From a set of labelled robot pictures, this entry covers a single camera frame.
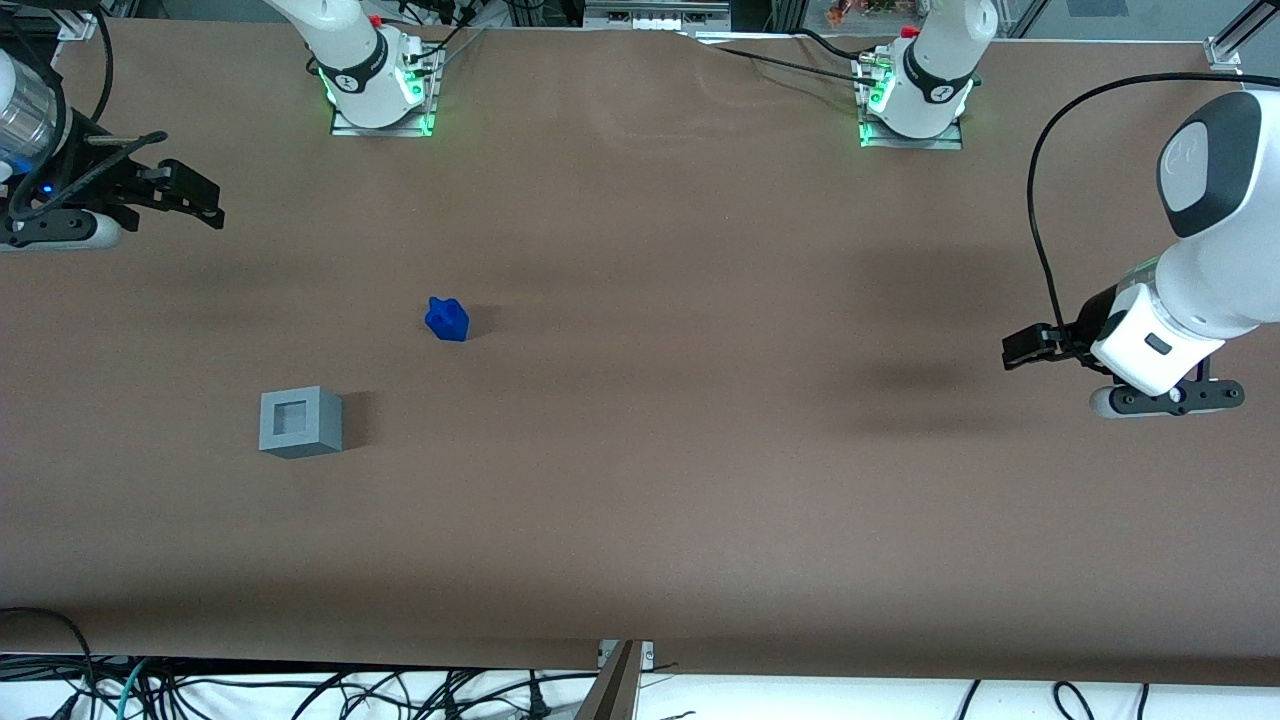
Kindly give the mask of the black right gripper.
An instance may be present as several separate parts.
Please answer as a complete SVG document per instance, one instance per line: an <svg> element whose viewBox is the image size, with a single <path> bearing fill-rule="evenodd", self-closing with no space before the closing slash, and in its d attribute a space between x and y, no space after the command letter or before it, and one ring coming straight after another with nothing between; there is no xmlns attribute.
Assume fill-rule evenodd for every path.
<svg viewBox="0 0 1280 720"><path fill-rule="evenodd" d="M145 136L115 136L81 111L73 111L61 146L20 177L8 195L9 217L44 217L63 208L92 206L122 178L132 152L146 146ZM225 211L220 187L177 159L156 167L134 164L134 202L168 206L220 231Z"/></svg>

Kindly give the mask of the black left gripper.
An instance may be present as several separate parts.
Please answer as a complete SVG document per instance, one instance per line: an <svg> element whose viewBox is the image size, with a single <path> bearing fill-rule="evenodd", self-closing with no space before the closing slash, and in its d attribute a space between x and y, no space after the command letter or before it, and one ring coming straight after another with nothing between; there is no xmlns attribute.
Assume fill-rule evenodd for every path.
<svg viewBox="0 0 1280 720"><path fill-rule="evenodd" d="M1097 363L1092 346L1105 334L1116 295L1111 284L1088 299L1074 322L1029 325L1002 338L1004 370L1053 361L1053 354L1078 354L1082 363Z"/></svg>

